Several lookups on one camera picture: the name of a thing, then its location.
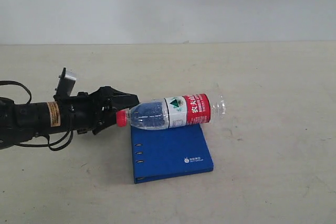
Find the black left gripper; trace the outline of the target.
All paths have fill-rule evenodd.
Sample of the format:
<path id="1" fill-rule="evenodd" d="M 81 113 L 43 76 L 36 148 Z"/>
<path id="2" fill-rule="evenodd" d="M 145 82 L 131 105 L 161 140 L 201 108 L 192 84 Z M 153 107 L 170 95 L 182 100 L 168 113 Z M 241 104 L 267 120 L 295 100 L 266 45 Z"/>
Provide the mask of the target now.
<path id="1" fill-rule="evenodd" d="M 136 94 L 118 91 L 110 86 L 100 87 L 93 93 L 79 92 L 70 96 L 64 88 L 57 88 L 54 100 L 60 109 L 59 128 L 94 135 L 116 125 L 117 111 L 133 108 L 140 103 Z"/>

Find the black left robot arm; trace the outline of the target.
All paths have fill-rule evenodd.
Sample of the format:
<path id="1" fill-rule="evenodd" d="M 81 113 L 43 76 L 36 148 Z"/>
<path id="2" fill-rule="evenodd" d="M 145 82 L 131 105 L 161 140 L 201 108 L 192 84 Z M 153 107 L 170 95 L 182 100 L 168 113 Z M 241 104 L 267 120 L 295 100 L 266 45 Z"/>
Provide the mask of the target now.
<path id="1" fill-rule="evenodd" d="M 56 93 L 51 102 L 15 104 L 1 98 L 1 149 L 14 145 L 27 146 L 35 137 L 74 132 L 94 135 L 116 124 L 118 111 L 138 105 L 135 94 L 118 91 L 110 86 L 93 93 L 79 92 L 76 96 Z"/>

